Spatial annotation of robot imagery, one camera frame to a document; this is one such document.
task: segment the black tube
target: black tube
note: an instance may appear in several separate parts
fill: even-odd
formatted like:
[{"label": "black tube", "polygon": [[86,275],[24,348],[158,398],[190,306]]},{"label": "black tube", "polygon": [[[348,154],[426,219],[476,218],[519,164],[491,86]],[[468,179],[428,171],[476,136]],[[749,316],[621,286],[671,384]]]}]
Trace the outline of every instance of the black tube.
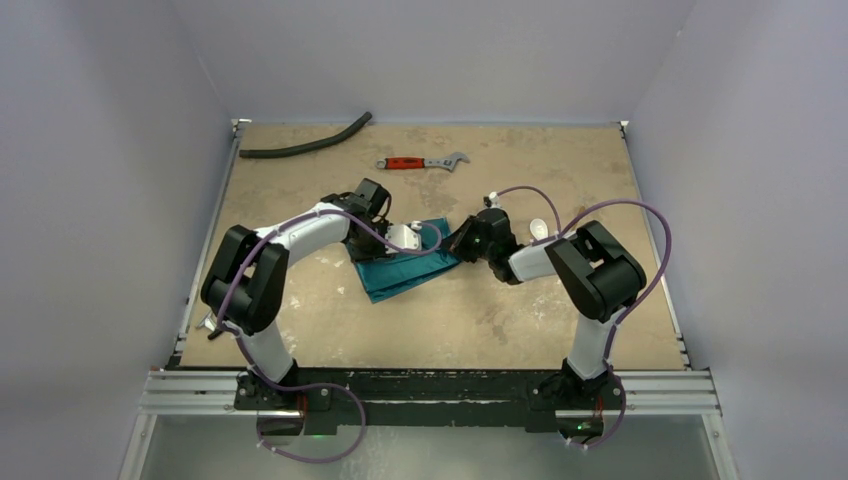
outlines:
[{"label": "black tube", "polygon": [[341,143],[347,140],[348,138],[352,137],[353,134],[361,130],[362,127],[364,127],[369,120],[371,120],[371,112],[365,112],[364,115],[362,115],[361,117],[359,117],[359,119],[350,124],[349,127],[333,135],[332,137],[322,138],[321,140],[315,140],[314,142],[304,143],[302,145],[295,145],[292,147],[275,148],[273,150],[239,150],[239,157],[285,158],[292,157],[294,155],[300,155],[301,153],[312,152],[314,150],[320,150],[322,148],[332,147],[333,145]]}]

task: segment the folded teal fabric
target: folded teal fabric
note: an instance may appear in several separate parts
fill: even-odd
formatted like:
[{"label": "folded teal fabric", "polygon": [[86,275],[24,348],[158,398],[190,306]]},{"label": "folded teal fabric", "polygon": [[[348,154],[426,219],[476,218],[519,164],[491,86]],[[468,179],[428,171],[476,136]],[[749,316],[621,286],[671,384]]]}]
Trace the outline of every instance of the folded teal fabric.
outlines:
[{"label": "folded teal fabric", "polygon": [[[436,226],[442,232],[442,238],[450,235],[450,227],[444,217],[423,222]],[[436,232],[433,229],[424,227],[418,233],[421,235],[422,249],[426,250],[436,244]],[[354,265],[371,303],[377,303],[432,280],[459,263],[460,260],[452,254],[437,250],[428,255],[398,254],[389,260]]]}]

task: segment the white wall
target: white wall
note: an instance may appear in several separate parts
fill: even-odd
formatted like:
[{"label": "white wall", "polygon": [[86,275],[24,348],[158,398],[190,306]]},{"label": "white wall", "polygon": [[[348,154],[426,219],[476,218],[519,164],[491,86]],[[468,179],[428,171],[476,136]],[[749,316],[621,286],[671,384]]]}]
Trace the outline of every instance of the white wall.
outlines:
[{"label": "white wall", "polygon": [[694,0],[175,0],[233,117],[629,118]]},{"label": "white wall", "polygon": [[0,6],[4,479],[117,476],[228,144],[167,1]]},{"label": "white wall", "polygon": [[848,471],[848,4],[699,1],[628,142],[744,478]]}]

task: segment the beige work surface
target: beige work surface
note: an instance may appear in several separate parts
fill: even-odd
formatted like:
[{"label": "beige work surface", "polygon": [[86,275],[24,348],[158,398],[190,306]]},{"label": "beige work surface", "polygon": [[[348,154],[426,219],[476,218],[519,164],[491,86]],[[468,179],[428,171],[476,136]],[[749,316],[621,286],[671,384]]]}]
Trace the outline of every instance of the beige work surface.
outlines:
[{"label": "beige work surface", "polygon": [[[332,135],[339,126],[250,126],[242,148],[279,148]],[[442,157],[459,151],[470,164],[442,169],[378,170],[387,156]],[[636,197],[629,159],[615,128],[373,125],[335,147],[274,160],[238,159],[210,247],[211,261],[232,225],[281,222],[329,193],[353,190],[363,177],[392,194],[389,220],[445,216],[452,228],[482,207],[493,190],[533,185],[554,200],[563,225],[581,207]],[[501,199],[520,242],[535,217],[555,223],[535,193]],[[656,272],[644,217],[638,208],[606,208],[595,218]],[[192,312],[183,365],[243,366],[229,335],[208,341],[195,330],[208,308]],[[485,262],[450,272],[391,299],[372,304],[344,247],[331,245],[288,271],[277,317],[285,344],[302,366],[558,368],[577,321],[556,277],[508,286]],[[613,350],[619,369],[683,368],[664,292],[657,289],[623,324]]]}]

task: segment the wrench with red handle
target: wrench with red handle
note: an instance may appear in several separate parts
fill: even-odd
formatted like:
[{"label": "wrench with red handle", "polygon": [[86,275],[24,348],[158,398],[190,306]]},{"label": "wrench with red handle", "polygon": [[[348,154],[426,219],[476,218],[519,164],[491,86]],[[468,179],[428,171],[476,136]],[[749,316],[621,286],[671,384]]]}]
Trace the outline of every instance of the wrench with red handle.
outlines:
[{"label": "wrench with red handle", "polygon": [[405,170],[409,168],[439,167],[452,172],[459,162],[471,163],[471,160],[464,153],[460,152],[452,153],[445,158],[389,157],[377,160],[377,168]]}]

